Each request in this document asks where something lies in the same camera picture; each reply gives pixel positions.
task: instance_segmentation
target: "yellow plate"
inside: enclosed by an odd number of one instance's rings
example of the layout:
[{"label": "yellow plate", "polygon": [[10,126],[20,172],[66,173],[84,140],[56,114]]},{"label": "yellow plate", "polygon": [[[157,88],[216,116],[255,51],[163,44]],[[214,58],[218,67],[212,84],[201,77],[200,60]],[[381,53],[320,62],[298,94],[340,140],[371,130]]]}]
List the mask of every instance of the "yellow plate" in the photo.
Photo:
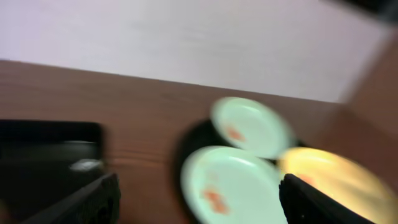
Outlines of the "yellow plate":
[{"label": "yellow plate", "polygon": [[287,151],[279,161],[294,174],[351,211],[374,223],[397,223],[393,191],[364,167],[330,152],[304,147]]}]

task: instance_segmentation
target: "white wall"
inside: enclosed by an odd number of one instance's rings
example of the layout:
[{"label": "white wall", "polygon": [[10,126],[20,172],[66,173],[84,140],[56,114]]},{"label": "white wall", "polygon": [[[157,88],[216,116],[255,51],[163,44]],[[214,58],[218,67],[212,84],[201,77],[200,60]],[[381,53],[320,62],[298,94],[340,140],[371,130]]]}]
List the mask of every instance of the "white wall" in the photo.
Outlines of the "white wall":
[{"label": "white wall", "polygon": [[341,101],[390,35],[328,0],[1,0],[0,58]]}]

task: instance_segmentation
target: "wood grain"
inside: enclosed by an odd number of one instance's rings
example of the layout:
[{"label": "wood grain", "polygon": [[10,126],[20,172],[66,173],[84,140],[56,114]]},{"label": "wood grain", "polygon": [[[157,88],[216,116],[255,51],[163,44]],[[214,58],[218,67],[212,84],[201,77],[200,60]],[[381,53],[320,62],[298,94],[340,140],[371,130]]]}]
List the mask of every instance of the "wood grain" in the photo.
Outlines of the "wood grain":
[{"label": "wood grain", "polygon": [[396,141],[339,105],[244,91],[0,61],[0,118],[92,121],[119,174],[121,223],[185,223],[170,161],[177,139],[224,96],[263,102],[313,147],[363,163],[398,189]]}]

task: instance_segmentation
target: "black device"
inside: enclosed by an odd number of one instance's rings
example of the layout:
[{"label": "black device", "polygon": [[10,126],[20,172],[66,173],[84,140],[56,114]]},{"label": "black device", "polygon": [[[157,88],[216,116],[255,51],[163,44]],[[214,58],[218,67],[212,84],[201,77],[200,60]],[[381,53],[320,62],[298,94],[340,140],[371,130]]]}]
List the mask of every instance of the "black device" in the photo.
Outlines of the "black device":
[{"label": "black device", "polygon": [[[0,120],[0,199],[18,223],[116,223],[119,184],[102,156],[96,123]],[[96,165],[73,168],[84,163]]]}]

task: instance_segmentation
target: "black object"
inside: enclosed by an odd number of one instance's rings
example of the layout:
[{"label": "black object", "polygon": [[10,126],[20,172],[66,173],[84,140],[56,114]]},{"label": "black object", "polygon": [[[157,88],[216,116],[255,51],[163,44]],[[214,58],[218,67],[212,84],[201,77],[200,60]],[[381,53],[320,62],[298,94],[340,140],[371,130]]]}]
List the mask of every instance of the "black object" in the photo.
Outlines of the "black object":
[{"label": "black object", "polygon": [[398,22],[398,0],[338,0],[376,15],[382,21]]},{"label": "black object", "polygon": [[0,120],[0,163],[101,159],[102,153],[96,123]]},{"label": "black object", "polygon": [[279,199],[289,224],[372,223],[293,174],[281,181]]},{"label": "black object", "polygon": [[22,224],[115,224],[121,197],[116,174],[106,174]]},{"label": "black object", "polygon": [[[184,199],[181,188],[181,171],[185,160],[197,151],[206,146],[231,146],[217,132],[210,119],[200,121],[194,124],[177,143],[172,163],[172,178],[176,189],[177,199],[187,214],[190,223],[200,223],[192,211],[189,209]],[[297,146],[305,147],[301,141],[297,141]],[[275,160],[264,159],[268,162],[276,164]]]},{"label": "black object", "polygon": [[70,168],[102,155],[96,123],[0,120],[0,199],[13,220],[26,220],[103,176]]}]

